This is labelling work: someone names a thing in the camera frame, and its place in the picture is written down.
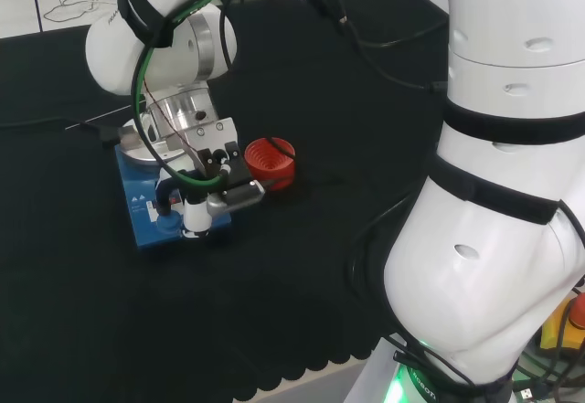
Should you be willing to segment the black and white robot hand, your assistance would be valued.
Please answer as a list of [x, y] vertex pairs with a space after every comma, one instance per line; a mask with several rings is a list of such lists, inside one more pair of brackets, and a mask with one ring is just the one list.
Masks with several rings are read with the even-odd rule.
[[200, 168], [185, 154], [161, 167], [154, 187], [157, 221], [165, 225], [175, 216], [173, 193], [182, 202], [179, 231], [186, 239], [205, 237], [218, 217], [255, 204], [264, 190], [244, 164], [237, 143], [211, 151], [197, 151]]

